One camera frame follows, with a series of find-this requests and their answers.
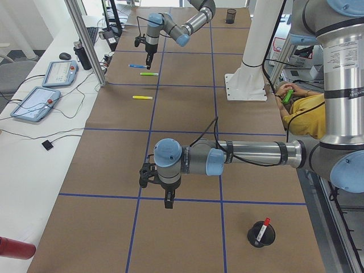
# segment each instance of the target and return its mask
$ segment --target red test tube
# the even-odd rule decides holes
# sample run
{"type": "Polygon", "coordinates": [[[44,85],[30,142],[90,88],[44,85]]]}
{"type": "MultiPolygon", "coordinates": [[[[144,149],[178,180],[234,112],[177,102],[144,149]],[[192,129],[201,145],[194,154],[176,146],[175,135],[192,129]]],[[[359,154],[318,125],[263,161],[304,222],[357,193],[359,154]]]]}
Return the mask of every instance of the red test tube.
{"type": "Polygon", "coordinates": [[[0,237],[0,256],[27,260],[34,256],[35,245],[0,237]]]}

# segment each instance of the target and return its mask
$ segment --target green marker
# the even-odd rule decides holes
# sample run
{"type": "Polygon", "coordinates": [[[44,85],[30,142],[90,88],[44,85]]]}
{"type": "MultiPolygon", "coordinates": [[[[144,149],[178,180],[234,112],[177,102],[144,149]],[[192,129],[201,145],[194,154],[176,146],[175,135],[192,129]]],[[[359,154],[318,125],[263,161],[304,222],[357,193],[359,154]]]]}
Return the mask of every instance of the green marker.
{"type": "Polygon", "coordinates": [[[288,93],[287,93],[287,95],[284,96],[282,103],[287,104],[289,99],[291,98],[292,94],[293,94],[293,90],[292,89],[288,90],[288,93]]]}
{"type": "Polygon", "coordinates": [[[150,72],[142,72],[140,73],[141,76],[158,76],[158,73],[150,73],[150,72]]]}

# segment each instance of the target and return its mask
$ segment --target blue joint cap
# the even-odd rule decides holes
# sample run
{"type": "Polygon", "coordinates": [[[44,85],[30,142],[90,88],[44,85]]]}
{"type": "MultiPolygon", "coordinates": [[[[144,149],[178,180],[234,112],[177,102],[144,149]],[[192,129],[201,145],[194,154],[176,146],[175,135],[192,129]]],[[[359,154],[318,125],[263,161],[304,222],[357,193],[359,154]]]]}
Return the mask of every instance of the blue joint cap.
{"type": "Polygon", "coordinates": [[[189,36],[187,34],[183,34],[179,36],[176,40],[176,43],[179,44],[181,47],[184,47],[189,41],[189,36]]]}
{"type": "Polygon", "coordinates": [[[162,15],[159,13],[151,13],[148,20],[151,21],[148,22],[148,25],[151,27],[158,27],[163,23],[162,15]]]}
{"type": "Polygon", "coordinates": [[[345,16],[362,17],[364,16],[364,1],[363,0],[327,0],[329,6],[345,16]]]}
{"type": "Polygon", "coordinates": [[[291,34],[291,44],[295,46],[313,46],[320,43],[315,36],[291,34]]]}
{"type": "Polygon", "coordinates": [[[221,175],[224,170],[225,155],[219,149],[211,149],[206,160],[207,175],[221,175]]]}
{"type": "Polygon", "coordinates": [[[180,160],[181,145],[172,138],[164,138],[154,146],[154,162],[159,167],[170,167],[180,160]]]}
{"type": "Polygon", "coordinates": [[[347,192],[364,192],[364,151],[356,151],[345,155],[332,168],[330,181],[347,192]]]}

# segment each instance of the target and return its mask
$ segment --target person's hand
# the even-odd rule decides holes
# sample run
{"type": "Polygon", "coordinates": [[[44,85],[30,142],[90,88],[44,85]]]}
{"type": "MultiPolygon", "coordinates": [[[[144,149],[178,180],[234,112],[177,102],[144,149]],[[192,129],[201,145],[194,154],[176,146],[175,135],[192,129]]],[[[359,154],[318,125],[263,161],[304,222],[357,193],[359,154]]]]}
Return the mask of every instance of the person's hand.
{"type": "Polygon", "coordinates": [[[281,99],[284,98],[284,96],[287,94],[287,92],[290,90],[290,89],[293,89],[293,86],[291,83],[289,84],[283,84],[276,92],[276,96],[280,96],[281,99]]]}
{"type": "Polygon", "coordinates": [[[296,84],[290,84],[292,86],[293,89],[293,95],[296,97],[306,97],[307,95],[307,90],[303,89],[301,87],[299,87],[296,84]]]}

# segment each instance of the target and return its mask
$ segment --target computer mouse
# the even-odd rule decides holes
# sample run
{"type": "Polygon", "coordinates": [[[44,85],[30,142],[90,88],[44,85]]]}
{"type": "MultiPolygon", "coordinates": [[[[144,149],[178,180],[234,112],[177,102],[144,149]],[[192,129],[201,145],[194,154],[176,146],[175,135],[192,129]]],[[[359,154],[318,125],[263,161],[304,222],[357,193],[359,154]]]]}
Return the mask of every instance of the computer mouse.
{"type": "Polygon", "coordinates": [[[60,55],[59,55],[59,58],[61,60],[70,60],[71,59],[71,56],[70,54],[66,53],[66,52],[62,52],[60,55]]]}

